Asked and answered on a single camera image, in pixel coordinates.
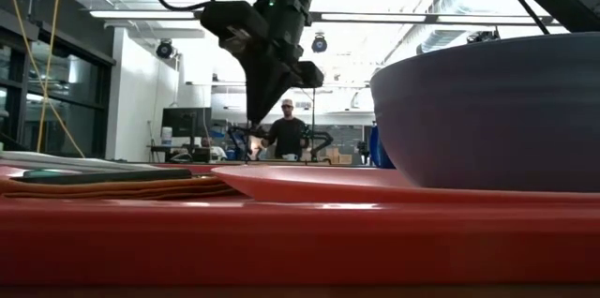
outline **large bowl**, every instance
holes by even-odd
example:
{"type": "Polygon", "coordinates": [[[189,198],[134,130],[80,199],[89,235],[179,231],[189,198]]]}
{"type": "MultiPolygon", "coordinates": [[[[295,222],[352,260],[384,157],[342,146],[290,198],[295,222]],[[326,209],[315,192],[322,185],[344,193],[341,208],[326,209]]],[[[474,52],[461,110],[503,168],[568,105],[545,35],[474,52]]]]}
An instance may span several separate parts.
{"type": "Polygon", "coordinates": [[[600,34],[426,53],[371,79],[397,169],[428,187],[600,191],[600,34]]]}

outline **black robotic arm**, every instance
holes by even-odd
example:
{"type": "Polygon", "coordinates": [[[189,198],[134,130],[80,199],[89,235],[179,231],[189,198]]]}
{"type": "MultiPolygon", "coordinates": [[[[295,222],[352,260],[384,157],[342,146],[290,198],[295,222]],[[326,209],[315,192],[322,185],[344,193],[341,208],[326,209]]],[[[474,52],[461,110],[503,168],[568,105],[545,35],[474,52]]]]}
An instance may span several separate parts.
{"type": "MultiPolygon", "coordinates": [[[[172,7],[159,0],[166,8],[172,7]]],[[[299,45],[310,26],[312,0],[210,2],[188,7],[219,45],[241,64],[247,80],[247,118],[257,126],[290,87],[320,87],[323,74],[311,62],[300,62],[299,45]]],[[[600,0],[535,0],[571,32],[600,31],[600,0]]]]}

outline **cap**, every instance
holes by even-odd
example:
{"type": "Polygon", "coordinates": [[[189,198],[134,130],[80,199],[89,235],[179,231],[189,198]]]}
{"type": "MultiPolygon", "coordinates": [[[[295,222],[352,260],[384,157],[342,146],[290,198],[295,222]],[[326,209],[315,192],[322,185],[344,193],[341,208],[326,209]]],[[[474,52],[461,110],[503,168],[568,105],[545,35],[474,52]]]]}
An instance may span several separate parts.
{"type": "Polygon", "coordinates": [[[291,99],[283,99],[281,100],[281,106],[293,107],[293,101],[291,99]]]}

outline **yellow cable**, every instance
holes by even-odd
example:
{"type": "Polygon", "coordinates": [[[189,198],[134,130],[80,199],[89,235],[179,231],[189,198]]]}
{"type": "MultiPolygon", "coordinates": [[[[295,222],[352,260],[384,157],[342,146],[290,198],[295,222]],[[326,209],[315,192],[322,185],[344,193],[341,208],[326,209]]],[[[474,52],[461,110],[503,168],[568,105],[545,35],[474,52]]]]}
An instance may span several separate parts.
{"type": "Polygon", "coordinates": [[[48,63],[46,64],[46,79],[44,80],[44,99],[41,105],[41,116],[39,117],[39,131],[37,133],[37,152],[41,152],[41,140],[44,133],[44,120],[46,119],[46,103],[48,103],[48,80],[50,78],[50,67],[53,60],[53,48],[54,48],[54,33],[56,32],[56,19],[58,16],[58,2],[60,0],[54,0],[54,13],[52,15],[52,31],[50,32],[50,53],[48,54],[48,63]]]}
{"type": "MultiPolygon", "coordinates": [[[[19,11],[19,4],[17,3],[17,0],[12,0],[12,5],[15,8],[15,13],[17,15],[17,20],[19,21],[19,26],[21,27],[22,38],[23,38],[23,40],[25,42],[25,48],[27,49],[27,54],[29,55],[29,59],[31,61],[31,65],[33,66],[34,71],[37,74],[37,79],[39,80],[39,84],[40,84],[40,86],[42,88],[42,92],[43,92],[44,96],[47,96],[48,95],[48,90],[46,89],[46,86],[44,85],[44,81],[41,79],[41,74],[39,73],[38,64],[36,64],[36,60],[34,58],[34,55],[31,52],[31,46],[29,46],[29,40],[27,39],[27,35],[25,33],[25,26],[23,25],[23,20],[21,19],[21,12],[19,11]]],[[[51,39],[54,37],[54,31],[55,30],[52,30],[52,33],[50,34],[51,39]]],[[[82,150],[79,148],[79,146],[77,145],[77,143],[75,143],[75,140],[73,140],[73,137],[71,136],[70,132],[68,131],[67,126],[65,126],[65,123],[63,122],[63,119],[61,119],[60,114],[56,111],[56,108],[54,107],[54,105],[52,103],[49,103],[49,105],[50,105],[50,109],[54,113],[54,116],[56,116],[56,120],[58,120],[58,124],[65,131],[65,134],[67,135],[67,137],[70,140],[71,144],[73,144],[73,146],[79,152],[79,154],[83,158],[85,158],[85,155],[83,154],[82,150]]]]}

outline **orange towel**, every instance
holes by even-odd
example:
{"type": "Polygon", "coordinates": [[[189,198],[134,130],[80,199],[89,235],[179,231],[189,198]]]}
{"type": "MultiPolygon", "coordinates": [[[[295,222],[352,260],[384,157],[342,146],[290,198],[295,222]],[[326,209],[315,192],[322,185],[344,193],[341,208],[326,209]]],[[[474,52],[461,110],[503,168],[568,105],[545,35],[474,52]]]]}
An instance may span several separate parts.
{"type": "Polygon", "coordinates": [[[181,200],[240,193],[215,176],[150,182],[109,182],[89,185],[37,185],[0,180],[0,196],[33,199],[181,200]]]}

